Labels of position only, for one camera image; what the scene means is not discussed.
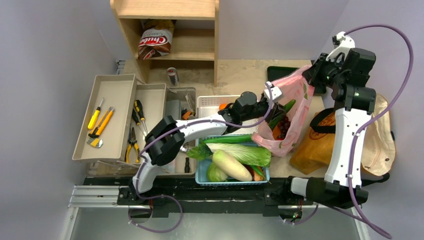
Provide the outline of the pink plastic grocery bag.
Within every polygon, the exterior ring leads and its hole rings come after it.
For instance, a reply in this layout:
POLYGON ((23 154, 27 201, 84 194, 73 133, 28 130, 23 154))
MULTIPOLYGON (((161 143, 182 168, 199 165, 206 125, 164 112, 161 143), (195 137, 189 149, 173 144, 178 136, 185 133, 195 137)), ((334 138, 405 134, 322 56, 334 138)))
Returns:
POLYGON ((290 75, 271 82, 282 92, 283 98, 278 101, 279 104, 285 105, 291 100, 296 100, 292 109, 287 113, 291 124, 283 140, 275 140, 271 128, 264 122, 257 126, 257 131, 251 136, 253 142, 268 149, 274 156, 286 156, 296 147, 300 139, 315 90, 302 75, 310 67, 311 65, 307 64, 290 75))

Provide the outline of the green cucumber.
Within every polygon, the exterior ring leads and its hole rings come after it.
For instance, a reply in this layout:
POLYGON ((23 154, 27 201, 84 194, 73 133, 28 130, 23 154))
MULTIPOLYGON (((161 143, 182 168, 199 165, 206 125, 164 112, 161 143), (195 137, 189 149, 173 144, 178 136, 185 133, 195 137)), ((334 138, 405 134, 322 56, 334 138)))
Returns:
POLYGON ((252 142, 252 134, 234 134, 225 136, 215 136, 205 138, 203 140, 206 144, 239 144, 252 142))

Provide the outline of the green napa cabbage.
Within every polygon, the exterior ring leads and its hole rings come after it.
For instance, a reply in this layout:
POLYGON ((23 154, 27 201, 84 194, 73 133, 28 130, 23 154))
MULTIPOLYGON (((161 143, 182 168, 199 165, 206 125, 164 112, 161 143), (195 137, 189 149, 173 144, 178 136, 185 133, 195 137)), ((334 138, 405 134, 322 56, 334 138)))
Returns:
POLYGON ((222 150, 244 165, 269 167, 271 164, 272 153, 264 147, 234 143, 207 143, 206 145, 213 153, 222 150))

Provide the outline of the brown Trader Joe's bag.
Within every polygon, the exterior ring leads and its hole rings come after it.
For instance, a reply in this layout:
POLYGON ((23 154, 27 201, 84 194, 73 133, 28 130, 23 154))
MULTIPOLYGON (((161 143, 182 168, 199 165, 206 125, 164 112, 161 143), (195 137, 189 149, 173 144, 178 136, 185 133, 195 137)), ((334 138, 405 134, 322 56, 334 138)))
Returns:
MULTIPOLYGON (((335 143, 335 111, 317 112, 309 124, 298 149, 289 160, 292 167, 305 175, 330 164, 335 143)), ((370 124, 365 133, 361 167, 374 176, 387 174, 395 160, 396 147, 391 131, 390 113, 370 124)))

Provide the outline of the white daikon radish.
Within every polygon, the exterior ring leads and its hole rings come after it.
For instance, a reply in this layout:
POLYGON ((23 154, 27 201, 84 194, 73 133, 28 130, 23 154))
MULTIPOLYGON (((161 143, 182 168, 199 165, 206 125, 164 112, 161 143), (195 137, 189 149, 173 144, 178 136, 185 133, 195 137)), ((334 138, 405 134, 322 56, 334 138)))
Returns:
POLYGON ((241 182, 253 180, 250 172, 233 156, 223 150, 216 150, 212 155, 212 162, 226 175, 241 182))

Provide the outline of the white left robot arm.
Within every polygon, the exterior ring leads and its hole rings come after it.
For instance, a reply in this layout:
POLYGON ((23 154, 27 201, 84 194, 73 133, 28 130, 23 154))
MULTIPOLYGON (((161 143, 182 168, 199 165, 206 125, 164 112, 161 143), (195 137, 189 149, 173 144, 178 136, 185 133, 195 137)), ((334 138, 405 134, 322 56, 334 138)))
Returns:
POLYGON ((282 98, 283 93, 274 87, 264 90, 260 100, 253 92, 245 91, 230 106, 207 117, 194 120, 164 117, 145 137, 145 147, 139 153, 141 164, 132 178, 130 199, 138 205, 148 201, 160 167, 172 162, 185 143, 233 133, 245 128, 243 123, 249 120, 261 123, 282 98))

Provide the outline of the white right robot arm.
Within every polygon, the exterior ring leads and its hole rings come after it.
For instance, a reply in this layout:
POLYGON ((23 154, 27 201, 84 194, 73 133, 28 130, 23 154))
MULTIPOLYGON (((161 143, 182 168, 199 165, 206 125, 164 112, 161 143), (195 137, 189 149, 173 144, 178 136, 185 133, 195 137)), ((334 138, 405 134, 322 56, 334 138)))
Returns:
POLYGON ((330 164, 323 179, 289 177, 280 196, 288 204, 301 197, 328 207, 348 209, 368 200, 362 189, 361 158, 368 123, 375 110, 376 91, 366 87, 376 62, 375 53, 351 48, 334 57, 322 53, 302 73, 308 84, 332 89, 335 139, 330 164))

